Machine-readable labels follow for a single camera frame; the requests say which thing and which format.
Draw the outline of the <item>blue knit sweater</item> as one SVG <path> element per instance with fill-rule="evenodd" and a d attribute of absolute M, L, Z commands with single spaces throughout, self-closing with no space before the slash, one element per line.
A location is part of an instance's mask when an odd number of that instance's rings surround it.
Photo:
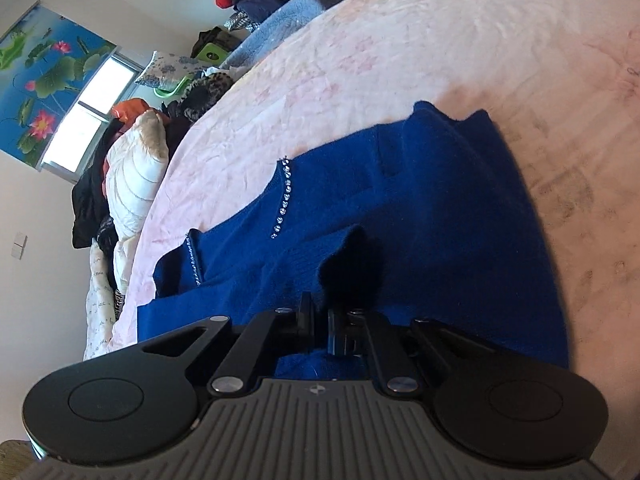
<path fill-rule="evenodd" d="M 485 112 L 463 120 L 419 102 L 281 160 L 264 192 L 156 264 L 140 340 L 225 315 L 371 309 L 416 318 L 560 367 L 570 362 L 553 266 L 510 151 Z"/>

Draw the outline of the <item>black clothes heap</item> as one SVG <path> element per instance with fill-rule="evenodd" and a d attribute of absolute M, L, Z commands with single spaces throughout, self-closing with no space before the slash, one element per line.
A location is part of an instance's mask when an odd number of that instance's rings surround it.
<path fill-rule="evenodd" d="M 96 144 L 91 162 L 72 188 L 74 213 L 72 247 L 74 249 L 90 247 L 103 219 L 108 216 L 107 201 L 102 188 L 103 166 L 106 154 L 123 126 L 124 124 L 117 118 L 108 123 Z"/>

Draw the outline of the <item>white quilted pillow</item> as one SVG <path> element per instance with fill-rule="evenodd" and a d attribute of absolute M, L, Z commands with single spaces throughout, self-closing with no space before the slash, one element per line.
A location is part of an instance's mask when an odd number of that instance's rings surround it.
<path fill-rule="evenodd" d="M 167 166 L 166 131 L 160 115 L 146 110 L 105 157 L 108 210 L 120 240 L 143 228 Z"/>

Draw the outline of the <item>leopard print garment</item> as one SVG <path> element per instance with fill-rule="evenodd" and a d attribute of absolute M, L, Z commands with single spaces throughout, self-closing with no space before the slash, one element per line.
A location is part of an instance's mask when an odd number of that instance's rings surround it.
<path fill-rule="evenodd" d="M 221 72 L 192 81 L 180 101 L 181 113 L 190 122 L 197 122 L 233 85 L 233 78 Z"/>

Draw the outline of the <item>green plastic chair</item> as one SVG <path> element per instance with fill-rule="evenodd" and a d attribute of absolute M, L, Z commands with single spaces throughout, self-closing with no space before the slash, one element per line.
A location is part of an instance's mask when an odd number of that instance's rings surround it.
<path fill-rule="evenodd" d="M 181 96 L 184 90 L 186 90 L 186 87 L 190 84 L 192 80 L 193 80 L 192 76 L 185 76 L 178 82 L 178 84 L 175 85 L 174 88 L 171 88 L 171 89 L 155 88 L 154 94 L 159 99 L 163 99 L 163 100 L 173 98 L 174 96 Z"/>

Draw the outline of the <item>orange garment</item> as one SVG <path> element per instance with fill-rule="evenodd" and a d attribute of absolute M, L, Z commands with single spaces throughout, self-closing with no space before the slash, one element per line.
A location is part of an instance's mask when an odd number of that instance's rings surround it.
<path fill-rule="evenodd" d="M 126 126 L 132 125 L 140 115 L 150 109 L 151 107 L 144 99 L 132 98 L 115 104 L 111 108 L 111 114 Z"/>

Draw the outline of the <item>window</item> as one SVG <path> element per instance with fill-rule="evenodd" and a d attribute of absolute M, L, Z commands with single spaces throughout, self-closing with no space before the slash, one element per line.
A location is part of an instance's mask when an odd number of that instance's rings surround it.
<path fill-rule="evenodd" d="M 110 55 L 56 128 L 40 167 L 68 182 L 77 181 L 112 120 L 112 107 L 130 96 L 141 72 L 142 66 L 130 58 L 120 53 Z"/>

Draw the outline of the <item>floral white cushion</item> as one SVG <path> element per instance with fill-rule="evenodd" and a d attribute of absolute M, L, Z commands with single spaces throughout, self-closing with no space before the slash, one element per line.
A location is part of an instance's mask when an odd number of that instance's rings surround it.
<path fill-rule="evenodd" d="M 209 68 L 196 58 L 154 51 L 151 61 L 136 79 L 136 84 L 152 89 L 171 89 L 185 76 L 195 76 Z"/>

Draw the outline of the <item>light blue quilted blanket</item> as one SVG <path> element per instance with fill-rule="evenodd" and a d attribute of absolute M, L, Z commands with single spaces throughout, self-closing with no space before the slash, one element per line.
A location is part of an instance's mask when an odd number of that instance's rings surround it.
<path fill-rule="evenodd" d="M 267 18 L 228 58 L 222 70 L 253 67 L 299 29 L 344 0 L 290 0 Z"/>

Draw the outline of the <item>pink floral bed sheet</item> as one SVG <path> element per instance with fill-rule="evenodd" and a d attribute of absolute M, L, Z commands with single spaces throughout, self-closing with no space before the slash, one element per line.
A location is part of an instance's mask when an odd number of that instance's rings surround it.
<path fill-rule="evenodd" d="M 345 0 L 263 58 L 186 134 L 108 343 L 137 340 L 157 260 L 257 197 L 283 156 L 415 102 L 486 110 L 518 161 L 560 274 L 579 374 L 610 419 L 594 453 L 639 470 L 639 0 Z"/>

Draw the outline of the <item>lotus flower window blind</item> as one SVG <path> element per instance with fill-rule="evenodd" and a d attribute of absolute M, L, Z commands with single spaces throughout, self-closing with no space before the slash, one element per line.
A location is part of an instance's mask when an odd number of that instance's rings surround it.
<path fill-rule="evenodd" d="M 38 167 L 56 128 L 115 49 L 35 3 L 1 38 L 1 151 Z"/>

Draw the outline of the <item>white wall switch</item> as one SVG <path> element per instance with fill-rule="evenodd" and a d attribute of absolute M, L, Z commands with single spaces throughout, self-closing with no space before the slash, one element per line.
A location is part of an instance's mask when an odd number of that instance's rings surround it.
<path fill-rule="evenodd" d="M 21 260 L 23 258 L 27 240 L 28 237 L 25 233 L 18 232 L 15 234 L 11 250 L 11 256 L 14 259 Z"/>

